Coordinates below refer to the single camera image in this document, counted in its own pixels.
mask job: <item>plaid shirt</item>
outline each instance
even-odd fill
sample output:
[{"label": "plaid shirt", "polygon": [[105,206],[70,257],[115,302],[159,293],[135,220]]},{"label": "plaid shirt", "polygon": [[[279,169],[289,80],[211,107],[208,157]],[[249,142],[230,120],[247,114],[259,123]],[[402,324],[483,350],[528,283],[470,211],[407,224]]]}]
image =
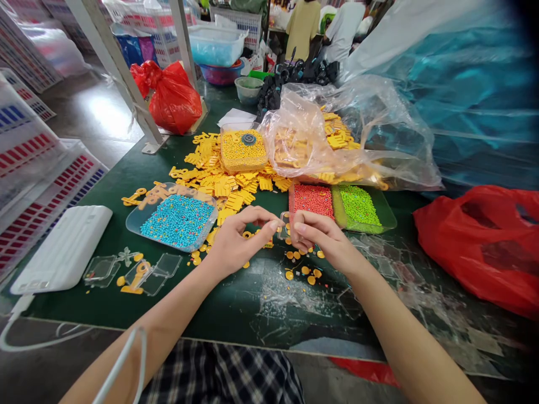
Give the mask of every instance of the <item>plaid shirt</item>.
[{"label": "plaid shirt", "polygon": [[301,403],[303,389],[281,351],[180,339],[140,403]]}]

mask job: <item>hand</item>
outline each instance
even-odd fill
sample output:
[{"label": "hand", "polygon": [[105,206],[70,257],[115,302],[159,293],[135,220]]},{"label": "hand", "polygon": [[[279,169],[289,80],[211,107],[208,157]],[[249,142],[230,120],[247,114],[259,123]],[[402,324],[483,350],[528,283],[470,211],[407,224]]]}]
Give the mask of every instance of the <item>hand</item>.
[{"label": "hand", "polygon": [[345,276],[357,272],[361,264],[368,262],[331,218],[298,210],[292,223],[292,245],[307,251],[317,244],[329,263]]},{"label": "hand", "polygon": [[[243,237],[248,223],[262,227],[249,239]],[[215,270],[220,271],[223,279],[236,272],[267,244],[279,226],[284,226],[284,223],[260,206],[248,206],[227,217],[208,254],[208,257],[217,259],[213,263]]]}]

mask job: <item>green work table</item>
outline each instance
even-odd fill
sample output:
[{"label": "green work table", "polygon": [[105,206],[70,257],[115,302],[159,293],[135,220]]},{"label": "green work table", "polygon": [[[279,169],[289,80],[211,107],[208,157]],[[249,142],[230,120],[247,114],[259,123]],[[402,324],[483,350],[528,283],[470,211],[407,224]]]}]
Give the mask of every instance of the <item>green work table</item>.
[{"label": "green work table", "polygon": [[[218,131],[217,121],[231,108],[254,112],[239,103],[235,88],[221,90],[202,84],[201,93],[211,110],[200,131]],[[125,329],[194,268],[192,264],[187,266],[188,254],[128,231],[125,220],[133,207],[126,207],[121,201],[138,188],[151,189],[154,181],[174,182],[168,176],[172,166],[191,169],[192,165],[184,163],[184,157],[195,148],[192,139],[172,137],[157,155],[142,154],[143,140],[140,141],[81,202],[81,205],[104,205],[113,211],[94,256],[118,254],[124,247],[143,253],[152,264],[163,253],[184,256],[176,274],[166,281],[157,295],[121,293],[116,278],[129,269],[122,264],[107,288],[89,288],[81,281],[67,291],[43,293],[35,297],[24,315]],[[385,195],[397,219],[397,228],[380,236],[350,233],[349,237],[466,372],[521,379],[531,322],[465,292],[424,254],[417,243],[412,212],[425,206],[427,199],[413,192],[386,192]],[[259,191],[255,197],[253,205],[260,205],[277,215],[288,208],[287,193]],[[210,293],[184,336],[384,361],[368,319],[361,315],[353,294],[346,291],[346,279],[325,259],[314,254],[302,256],[292,263],[285,254],[293,249],[277,237],[274,237],[274,243],[272,249],[257,253],[248,269],[241,269],[226,278]],[[323,269],[320,284],[311,286],[305,276],[296,274],[303,265]],[[404,267],[406,276],[402,276],[403,272],[400,276],[391,274],[388,265]],[[291,281],[285,278],[285,268],[294,271]],[[6,287],[3,295],[16,301],[17,297],[10,295],[8,290]]]}]

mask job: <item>white metal frame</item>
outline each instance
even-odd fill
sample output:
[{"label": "white metal frame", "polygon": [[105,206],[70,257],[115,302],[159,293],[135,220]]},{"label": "white metal frame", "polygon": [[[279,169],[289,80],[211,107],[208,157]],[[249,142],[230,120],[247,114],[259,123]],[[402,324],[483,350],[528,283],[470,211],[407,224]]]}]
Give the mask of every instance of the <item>white metal frame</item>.
[{"label": "white metal frame", "polygon": [[[148,140],[142,152],[155,154],[167,141],[168,135],[162,135],[159,132],[148,111],[148,106],[136,86],[135,80],[131,76],[131,72],[125,63],[108,23],[99,9],[98,2],[95,0],[66,0],[66,2],[84,34],[88,37],[88,41],[92,44],[101,63],[103,63],[104,68],[118,81],[119,85],[117,87],[124,101],[135,113],[144,137]],[[197,82],[183,3],[180,5],[178,0],[171,0],[170,6],[184,69],[191,85],[196,90]]]}]

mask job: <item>tray of green beads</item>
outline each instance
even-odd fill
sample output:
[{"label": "tray of green beads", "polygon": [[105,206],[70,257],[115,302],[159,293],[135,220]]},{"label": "tray of green beads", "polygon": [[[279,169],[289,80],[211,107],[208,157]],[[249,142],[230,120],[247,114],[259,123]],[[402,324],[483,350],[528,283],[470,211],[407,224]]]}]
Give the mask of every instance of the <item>tray of green beads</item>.
[{"label": "tray of green beads", "polygon": [[221,127],[221,159],[230,173],[263,169],[268,153],[255,122],[226,123]]},{"label": "tray of green beads", "polygon": [[196,189],[165,182],[146,194],[125,220],[133,233],[185,253],[198,250],[217,220],[217,202]]},{"label": "tray of green beads", "polygon": [[383,192],[369,186],[333,185],[335,222],[346,230],[380,234],[397,227]]}]

